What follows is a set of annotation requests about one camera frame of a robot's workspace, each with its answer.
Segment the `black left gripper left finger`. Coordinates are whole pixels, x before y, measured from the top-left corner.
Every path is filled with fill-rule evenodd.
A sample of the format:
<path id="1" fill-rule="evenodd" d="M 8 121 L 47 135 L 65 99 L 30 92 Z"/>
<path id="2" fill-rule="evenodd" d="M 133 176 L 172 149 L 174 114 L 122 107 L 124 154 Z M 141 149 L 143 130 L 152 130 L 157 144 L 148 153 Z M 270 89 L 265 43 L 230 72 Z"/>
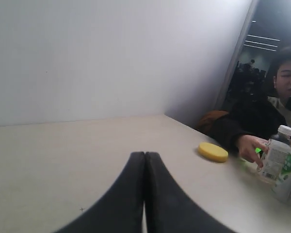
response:
<path id="1" fill-rule="evenodd" d="M 145 153 L 133 152 L 108 191 L 59 233 L 141 233 Z"/>

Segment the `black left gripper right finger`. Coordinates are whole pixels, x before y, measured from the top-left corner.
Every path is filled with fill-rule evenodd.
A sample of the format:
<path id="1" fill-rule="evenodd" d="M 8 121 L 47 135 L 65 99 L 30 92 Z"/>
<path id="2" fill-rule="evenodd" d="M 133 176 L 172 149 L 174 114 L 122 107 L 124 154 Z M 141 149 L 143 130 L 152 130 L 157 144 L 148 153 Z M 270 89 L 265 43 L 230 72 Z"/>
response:
<path id="1" fill-rule="evenodd" d="M 144 203 L 149 233 L 227 233 L 173 179 L 160 155 L 145 154 Z"/>

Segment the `black sleeved forearm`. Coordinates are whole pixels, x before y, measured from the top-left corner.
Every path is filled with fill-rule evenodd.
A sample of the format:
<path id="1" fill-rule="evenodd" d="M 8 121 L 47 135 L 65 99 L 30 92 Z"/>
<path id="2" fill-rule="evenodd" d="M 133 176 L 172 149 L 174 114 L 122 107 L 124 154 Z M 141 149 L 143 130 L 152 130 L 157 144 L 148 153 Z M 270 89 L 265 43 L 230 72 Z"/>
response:
<path id="1" fill-rule="evenodd" d="M 228 150 L 236 148 L 242 135 L 269 139 L 280 125 L 287 125 L 285 118 L 267 98 L 237 102 L 226 114 L 214 121 L 208 136 Z"/>

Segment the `open bare human hand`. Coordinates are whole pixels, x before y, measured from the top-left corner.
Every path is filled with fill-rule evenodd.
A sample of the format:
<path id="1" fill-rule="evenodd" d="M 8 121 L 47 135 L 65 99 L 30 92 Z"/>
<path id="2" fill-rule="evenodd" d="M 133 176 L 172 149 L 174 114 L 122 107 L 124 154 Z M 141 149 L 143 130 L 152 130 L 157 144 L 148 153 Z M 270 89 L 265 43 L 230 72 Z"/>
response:
<path id="1" fill-rule="evenodd" d="M 242 135 L 236 141 L 236 147 L 239 156 L 251 163 L 256 163 L 258 167 L 263 167 L 263 162 L 260 156 L 256 153 L 256 148 L 261 149 L 263 152 L 268 152 L 268 141 L 252 135 Z"/>

